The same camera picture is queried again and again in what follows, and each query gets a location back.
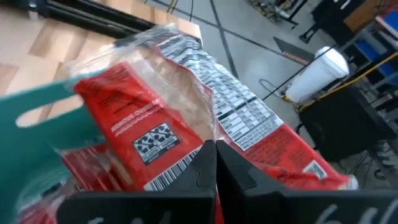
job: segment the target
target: nutrition facts label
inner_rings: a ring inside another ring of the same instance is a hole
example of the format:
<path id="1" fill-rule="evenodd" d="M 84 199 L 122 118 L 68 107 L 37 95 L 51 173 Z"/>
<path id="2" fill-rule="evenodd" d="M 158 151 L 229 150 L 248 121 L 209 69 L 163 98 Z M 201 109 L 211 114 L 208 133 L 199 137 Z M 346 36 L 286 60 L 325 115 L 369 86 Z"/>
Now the nutrition facts label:
<path id="1" fill-rule="evenodd" d="M 214 93 L 214 110 L 220 125 L 243 151 L 283 124 L 249 88 L 235 79 L 193 39 L 176 35 L 158 44 L 168 59 L 188 68 Z"/>

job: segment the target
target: yellow cable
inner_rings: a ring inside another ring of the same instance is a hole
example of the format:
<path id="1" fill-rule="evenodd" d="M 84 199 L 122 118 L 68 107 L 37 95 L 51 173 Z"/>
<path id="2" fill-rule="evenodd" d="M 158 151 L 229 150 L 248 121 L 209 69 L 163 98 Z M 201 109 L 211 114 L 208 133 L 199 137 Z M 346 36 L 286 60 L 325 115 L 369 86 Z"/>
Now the yellow cable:
<path id="1" fill-rule="evenodd" d="M 378 67 L 380 67 L 380 65 L 382 65 L 382 64 L 384 64 L 384 63 L 386 63 L 386 62 L 388 62 L 389 60 L 391 60 L 392 58 L 394 58 L 394 57 L 397 56 L 397 55 L 398 55 L 398 52 L 395 52 L 394 54 L 390 55 L 390 57 L 384 59 L 383 61 L 381 61 L 381 62 L 378 63 L 377 65 L 373 66 L 371 69 L 369 69 L 369 70 L 367 70 L 366 72 L 364 72 L 362 75 L 356 77 L 355 79 L 349 81 L 348 83 L 345 83 L 344 85 L 339 86 L 338 88 L 335 88 L 335 89 L 332 90 L 332 91 L 329 91 L 328 93 L 325 93 L 324 95 L 322 95 L 322 96 L 320 97 L 320 99 L 322 99 L 322 98 L 324 98 L 324 97 L 326 97 L 326 96 L 328 96 L 328 95 L 330 95 L 330 94 L 332 94 L 332 93 L 334 93 L 334 92 L 336 92 L 336 91 L 338 91 L 338 90 L 340 90 L 340 89 L 342 89 L 342 88 L 344 88 L 344 87 L 346 87 L 346 86 L 348 86 L 348 85 L 351 85 L 351 84 L 357 82 L 358 80 L 362 79 L 362 77 L 365 77 L 367 74 L 371 73 L 373 70 L 375 70 L 375 69 L 377 69 Z M 314 104 L 314 102 L 316 102 L 316 100 L 313 100 L 313 101 L 307 103 L 306 105 L 301 106 L 298 110 L 299 110 L 299 111 L 303 111 L 306 107 L 311 106 L 312 104 Z"/>
<path id="2" fill-rule="evenodd" d="M 170 4 L 169 4 L 169 7 L 167 8 L 167 12 L 170 12 L 170 9 L 173 7 L 173 5 L 174 5 L 174 1 L 175 0 L 172 0 L 171 2 L 170 2 Z"/>

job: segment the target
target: barcode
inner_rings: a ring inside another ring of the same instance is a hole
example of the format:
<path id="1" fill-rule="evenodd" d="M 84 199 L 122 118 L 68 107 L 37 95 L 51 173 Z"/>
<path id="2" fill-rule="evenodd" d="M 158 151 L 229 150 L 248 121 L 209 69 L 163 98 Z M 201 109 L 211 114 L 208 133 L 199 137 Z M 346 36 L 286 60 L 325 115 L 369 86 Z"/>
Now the barcode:
<path id="1" fill-rule="evenodd" d="M 322 169 L 322 167 L 314 160 L 308 166 L 304 168 L 304 172 L 311 172 L 317 175 L 319 179 L 324 179 L 328 174 Z"/>
<path id="2" fill-rule="evenodd" d="M 148 191 L 161 191 L 169 186 L 179 175 L 187 168 L 192 159 L 198 154 L 199 149 L 196 149 L 179 160 L 177 163 L 168 168 L 165 172 L 158 175 L 151 182 L 144 186 Z"/>

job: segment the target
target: plastic bag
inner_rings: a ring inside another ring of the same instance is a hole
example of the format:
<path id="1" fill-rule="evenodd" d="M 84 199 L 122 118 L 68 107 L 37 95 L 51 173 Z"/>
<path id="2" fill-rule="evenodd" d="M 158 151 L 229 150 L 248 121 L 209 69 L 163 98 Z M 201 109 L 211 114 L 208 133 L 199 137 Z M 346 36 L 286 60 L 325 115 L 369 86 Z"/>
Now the plastic bag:
<path id="1" fill-rule="evenodd" d="M 107 144 L 56 152 L 85 190 L 134 190 L 133 181 Z"/>
<path id="2" fill-rule="evenodd" d="M 193 38 L 178 33 L 147 40 L 147 45 L 169 63 L 189 69 L 191 79 L 213 92 L 214 112 L 222 133 L 216 137 L 224 139 L 266 174 L 295 189 L 358 187 L 351 177 L 337 173 Z"/>
<path id="3" fill-rule="evenodd" d="M 23 209 L 18 214 L 18 224 L 56 224 L 57 209 L 69 196 L 78 192 L 78 187 L 73 179 L 54 192 L 43 195 L 36 203 Z"/>
<path id="4" fill-rule="evenodd" d="M 94 65 L 103 67 L 104 57 L 112 58 L 104 72 L 81 77 L 74 89 L 135 187 L 145 190 L 165 189 L 188 166 L 204 140 L 215 139 L 218 133 L 211 91 L 190 78 L 185 68 L 163 63 L 146 45 L 144 39 L 155 37 L 150 33 L 157 29 L 108 54 L 101 52 L 98 58 L 94 55 L 67 66 L 74 77 Z"/>

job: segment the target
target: concrete floor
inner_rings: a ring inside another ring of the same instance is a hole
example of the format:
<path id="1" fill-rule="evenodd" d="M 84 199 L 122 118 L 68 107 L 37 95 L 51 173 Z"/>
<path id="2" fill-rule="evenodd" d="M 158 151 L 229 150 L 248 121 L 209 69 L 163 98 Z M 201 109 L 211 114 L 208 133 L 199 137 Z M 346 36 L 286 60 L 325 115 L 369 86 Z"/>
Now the concrete floor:
<path id="1" fill-rule="evenodd" d="M 260 78 L 278 86 L 303 67 L 302 64 L 281 55 L 273 37 L 311 53 L 334 44 L 333 40 L 321 30 L 308 44 L 304 44 L 298 38 L 313 24 L 310 12 L 320 0 L 309 0 L 304 5 L 294 17 L 299 25 L 293 30 L 292 25 L 287 22 L 275 24 L 269 21 L 248 5 L 246 0 L 192 1 L 192 22 L 200 26 L 205 50 L 217 58 L 220 64 L 259 98 L 264 98 L 269 93 L 259 84 Z M 146 3 L 166 10 L 170 0 L 148 0 Z M 191 1 L 181 0 L 178 1 L 173 14 L 189 20 L 190 11 Z M 299 124 L 299 118 L 292 104 L 273 95 L 264 102 L 292 128 Z M 313 146 L 311 137 L 304 129 L 301 131 L 301 137 Z M 343 167 L 332 165 L 341 173 L 348 172 L 353 170 L 360 157 L 361 155 L 354 155 L 343 161 Z M 379 181 L 373 177 L 373 172 L 377 169 L 375 163 L 371 164 L 369 171 L 370 158 L 365 160 L 365 164 L 367 165 L 360 166 L 355 173 L 360 186 L 363 187 L 363 183 L 366 182 L 364 188 L 367 189 L 387 187 L 386 181 Z"/>

